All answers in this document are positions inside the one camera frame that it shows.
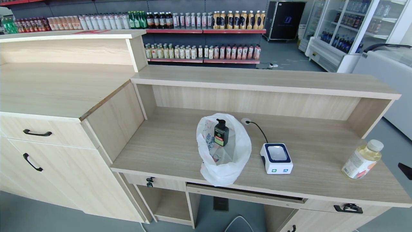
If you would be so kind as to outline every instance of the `red sign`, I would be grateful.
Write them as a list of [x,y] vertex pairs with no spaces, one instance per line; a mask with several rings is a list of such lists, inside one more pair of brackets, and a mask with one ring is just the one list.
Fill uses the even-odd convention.
[[88,30],[88,31],[79,31],[79,32],[73,33],[72,35],[75,35],[75,34],[100,34],[100,33],[106,32],[106,31],[110,31],[110,30]]

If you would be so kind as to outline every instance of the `counter top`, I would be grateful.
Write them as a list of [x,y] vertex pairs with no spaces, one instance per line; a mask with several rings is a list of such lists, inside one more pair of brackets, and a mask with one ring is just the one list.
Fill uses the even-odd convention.
[[147,65],[132,83],[399,99],[400,94],[372,75]]
[[146,30],[94,30],[92,31],[45,31],[1,35],[0,43],[35,41],[35,40],[67,40],[67,39],[133,39],[146,34]]
[[[200,173],[202,159],[195,133],[200,118],[214,113],[157,107],[116,158],[112,170],[209,185]],[[412,206],[412,199],[381,161],[363,179],[353,180],[341,171],[356,147],[366,143],[345,121],[230,114],[238,120],[253,118],[269,142],[285,143],[293,170],[289,175],[266,174],[260,158],[263,135],[256,126],[245,126],[252,153],[240,176],[228,187],[326,201]]]
[[4,64],[0,111],[79,121],[128,83],[134,74],[133,67],[126,65]]

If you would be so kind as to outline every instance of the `gray floor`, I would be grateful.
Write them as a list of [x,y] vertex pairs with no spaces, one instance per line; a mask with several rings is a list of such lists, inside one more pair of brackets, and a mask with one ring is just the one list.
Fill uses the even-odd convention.
[[[298,49],[295,42],[271,42],[262,40],[262,62],[278,64],[279,70],[324,71]],[[396,128],[382,119],[368,135],[367,140],[378,139],[385,144],[382,160],[395,175],[399,183],[412,196],[411,182],[399,171],[398,162],[412,166],[412,142]],[[213,211],[213,198],[202,196],[196,230],[190,226],[158,222],[144,224],[148,232],[209,232],[224,231],[237,215],[243,215],[255,232],[266,230],[263,206],[260,204],[230,200],[229,212]],[[412,228],[412,208],[392,208],[368,224],[359,232],[409,231]],[[233,231],[248,231],[244,222],[239,221]],[[35,201],[9,193],[0,192],[0,232],[142,232],[139,223],[98,217],[81,211]]]

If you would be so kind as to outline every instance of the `cabinet door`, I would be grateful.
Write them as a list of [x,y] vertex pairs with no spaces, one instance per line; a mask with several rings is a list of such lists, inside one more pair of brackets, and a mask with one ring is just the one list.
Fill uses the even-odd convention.
[[85,213],[143,222],[96,149],[10,141],[32,156],[42,174]]
[[[76,205],[54,187],[42,172],[34,169],[25,160],[23,154],[24,152],[16,149],[7,138],[1,137],[0,170],[2,179],[0,185],[4,184],[1,189],[35,200],[77,209]],[[35,159],[29,156],[28,160],[37,166]]]
[[329,213],[300,209],[278,232],[352,232],[374,216],[363,216],[352,213]]

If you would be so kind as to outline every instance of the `yellow liquid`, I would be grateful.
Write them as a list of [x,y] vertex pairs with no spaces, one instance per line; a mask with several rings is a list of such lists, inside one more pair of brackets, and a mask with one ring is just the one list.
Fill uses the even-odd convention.
[[382,158],[380,152],[370,150],[366,145],[359,146],[356,151],[359,152],[364,159],[369,161],[378,161]]

